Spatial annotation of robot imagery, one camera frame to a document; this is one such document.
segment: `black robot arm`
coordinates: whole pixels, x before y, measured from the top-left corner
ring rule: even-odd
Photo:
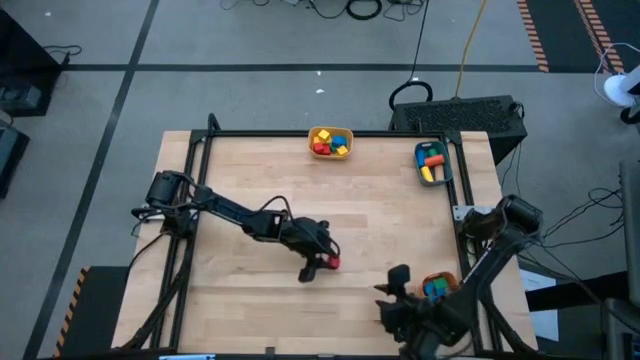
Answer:
[[[388,284],[376,289],[394,295],[396,301],[377,301],[385,330],[393,334],[403,359],[431,360],[439,345],[453,346],[477,321],[477,303],[512,256],[539,241],[542,213],[516,196],[507,196],[489,214],[471,210],[457,227],[458,236],[469,241],[491,240],[458,290],[435,302],[405,291],[409,267],[400,265],[388,273]],[[506,321],[499,330],[514,351],[533,351],[519,339]]]
[[[177,194],[182,187],[189,191],[193,189],[191,201],[177,202]],[[306,259],[305,267],[298,276],[300,282],[312,281],[317,269],[337,269],[340,266],[340,250],[329,235],[329,223],[305,217],[294,219],[286,199],[286,210],[265,210],[267,203],[253,211],[207,186],[196,184],[186,174],[163,171],[156,173],[145,201],[149,206],[131,210],[133,216],[144,219],[162,214],[165,219],[162,231],[175,237],[189,236],[195,214],[206,211],[240,226],[245,234],[256,241],[286,246]]]

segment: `wooden table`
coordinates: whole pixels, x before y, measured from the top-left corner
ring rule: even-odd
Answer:
[[[182,171],[188,139],[188,132],[166,132],[156,170]],[[260,354],[273,346],[278,354],[397,355],[399,344],[377,321],[374,300],[384,295],[372,286],[385,283],[387,270],[402,263],[411,267],[416,283],[440,271],[460,277],[446,187],[425,188],[416,175],[412,153],[419,141],[426,140],[356,138],[350,158],[340,162],[313,159],[305,138],[215,138],[208,186],[254,209],[281,194],[295,216],[328,220],[342,247],[342,264],[301,284],[302,258],[202,215],[179,351]],[[495,206],[502,194],[486,134],[463,133],[463,143],[475,203]],[[455,159],[453,146],[450,154]],[[452,163],[461,201],[457,162]],[[136,251],[159,227],[159,222],[142,226]],[[113,346],[128,340],[156,305],[168,244],[154,245],[135,264]],[[515,257],[493,283],[493,295],[513,328],[537,348]],[[168,344],[172,318],[173,306],[165,315],[161,345]],[[488,348],[482,314],[481,331]]]

